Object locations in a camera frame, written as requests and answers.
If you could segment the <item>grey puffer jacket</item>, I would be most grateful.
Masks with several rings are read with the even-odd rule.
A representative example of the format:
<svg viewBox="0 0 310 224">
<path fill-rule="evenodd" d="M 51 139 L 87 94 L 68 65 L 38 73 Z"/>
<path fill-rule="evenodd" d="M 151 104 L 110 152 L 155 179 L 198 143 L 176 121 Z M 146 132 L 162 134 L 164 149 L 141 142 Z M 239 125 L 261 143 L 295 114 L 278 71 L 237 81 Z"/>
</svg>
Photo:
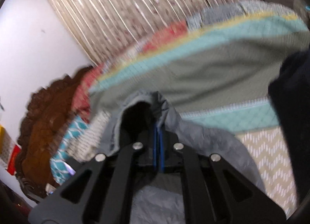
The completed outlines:
<svg viewBox="0 0 310 224">
<path fill-rule="evenodd" d="M 158 91 L 139 90 L 134 93 L 108 92 L 98 101 L 92 101 L 93 111 L 108 111 L 112 114 L 105 129 L 100 148 L 115 153 L 120 148 L 120 120 L 125 110 L 145 102 L 151 106 L 156 117 L 156 126 L 165 126 L 175 133 L 182 144 L 190 146 L 198 154 L 209 156 L 218 153 L 259 190 L 265 186 L 258 168 L 246 147 L 233 134 L 223 129 L 205 128 L 185 121 Z M 181 197 L 179 175 L 157 175 L 152 182 L 138 184 L 132 203 L 130 223 L 184 223 L 184 207 Z"/>
</svg>

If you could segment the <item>multicolour patterned bed quilt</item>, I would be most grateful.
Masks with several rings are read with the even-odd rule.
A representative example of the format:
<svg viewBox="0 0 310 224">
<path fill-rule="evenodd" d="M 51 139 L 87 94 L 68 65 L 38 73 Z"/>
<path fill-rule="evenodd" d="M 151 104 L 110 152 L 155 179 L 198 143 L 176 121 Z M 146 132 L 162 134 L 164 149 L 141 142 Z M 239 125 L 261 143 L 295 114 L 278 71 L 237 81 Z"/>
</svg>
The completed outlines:
<svg viewBox="0 0 310 224">
<path fill-rule="evenodd" d="M 262 177 L 266 193 L 286 215 L 297 208 L 291 160 L 267 96 L 283 60 L 307 48 L 309 29 L 291 9 L 260 1 L 206 9 L 136 44 L 89 89 L 88 128 L 70 157 L 93 157 L 111 117 L 93 111 L 108 92 L 160 92 L 180 116 L 235 133 Z"/>
</svg>

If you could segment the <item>red floral pillow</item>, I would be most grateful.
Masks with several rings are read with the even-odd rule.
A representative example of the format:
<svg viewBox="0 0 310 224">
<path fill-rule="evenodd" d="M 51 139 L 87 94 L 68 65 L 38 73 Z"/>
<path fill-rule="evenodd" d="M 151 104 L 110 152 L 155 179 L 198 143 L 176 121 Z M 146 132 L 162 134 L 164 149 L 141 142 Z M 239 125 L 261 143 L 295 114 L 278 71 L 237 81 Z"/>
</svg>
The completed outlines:
<svg viewBox="0 0 310 224">
<path fill-rule="evenodd" d="M 71 110 L 74 114 L 79 115 L 84 122 L 89 122 L 90 117 L 89 89 L 103 73 L 103 65 L 102 63 L 94 67 L 83 76 L 72 98 Z"/>
</svg>

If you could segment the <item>carved brown wooden headboard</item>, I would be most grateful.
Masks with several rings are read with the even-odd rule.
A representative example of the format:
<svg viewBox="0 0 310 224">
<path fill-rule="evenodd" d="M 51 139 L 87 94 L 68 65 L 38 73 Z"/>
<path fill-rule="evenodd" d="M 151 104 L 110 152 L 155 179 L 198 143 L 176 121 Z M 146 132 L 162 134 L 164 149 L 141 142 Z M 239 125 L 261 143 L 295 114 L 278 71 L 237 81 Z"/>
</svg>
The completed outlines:
<svg viewBox="0 0 310 224">
<path fill-rule="evenodd" d="M 55 187 L 49 160 L 57 149 L 58 136 L 73 117 L 71 103 L 76 88 L 91 67 L 79 69 L 73 77 L 65 75 L 31 94 L 20 124 L 17 143 L 21 151 L 15 158 L 16 178 L 27 198 L 39 202 L 47 196 L 46 185 Z"/>
</svg>

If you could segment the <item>teal white patterned pillow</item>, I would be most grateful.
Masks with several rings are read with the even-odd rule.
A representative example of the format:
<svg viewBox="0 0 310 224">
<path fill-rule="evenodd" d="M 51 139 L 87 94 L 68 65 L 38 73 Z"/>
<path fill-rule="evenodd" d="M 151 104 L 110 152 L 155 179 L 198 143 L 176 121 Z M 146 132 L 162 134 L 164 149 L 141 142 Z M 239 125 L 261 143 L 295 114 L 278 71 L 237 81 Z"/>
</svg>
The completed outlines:
<svg viewBox="0 0 310 224">
<path fill-rule="evenodd" d="M 73 115 L 60 127 L 51 143 L 50 170 L 55 182 L 59 185 L 70 177 L 65 162 L 70 157 L 73 144 L 87 128 L 88 123 L 84 122 L 79 115 Z"/>
</svg>

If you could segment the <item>dark navy garment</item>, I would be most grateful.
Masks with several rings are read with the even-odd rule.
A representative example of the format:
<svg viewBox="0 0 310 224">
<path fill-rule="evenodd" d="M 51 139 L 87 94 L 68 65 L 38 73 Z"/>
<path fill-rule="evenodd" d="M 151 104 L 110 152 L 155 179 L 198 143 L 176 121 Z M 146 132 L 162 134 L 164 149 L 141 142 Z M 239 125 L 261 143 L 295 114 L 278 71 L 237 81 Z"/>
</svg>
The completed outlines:
<svg viewBox="0 0 310 224">
<path fill-rule="evenodd" d="M 284 60 L 268 93 L 285 136 L 301 203 L 309 191 L 309 50 Z"/>
</svg>

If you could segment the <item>wall calendar with red edge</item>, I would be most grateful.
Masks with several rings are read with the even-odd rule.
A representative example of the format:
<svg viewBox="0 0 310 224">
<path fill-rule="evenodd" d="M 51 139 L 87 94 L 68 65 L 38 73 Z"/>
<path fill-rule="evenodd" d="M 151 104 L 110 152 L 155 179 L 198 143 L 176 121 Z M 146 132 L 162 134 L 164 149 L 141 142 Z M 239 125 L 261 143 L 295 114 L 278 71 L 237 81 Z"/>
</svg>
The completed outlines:
<svg viewBox="0 0 310 224">
<path fill-rule="evenodd" d="M 0 129 L 0 159 L 3 167 L 11 176 L 16 174 L 15 160 L 21 148 L 13 141 L 7 130 L 1 125 Z"/>
</svg>

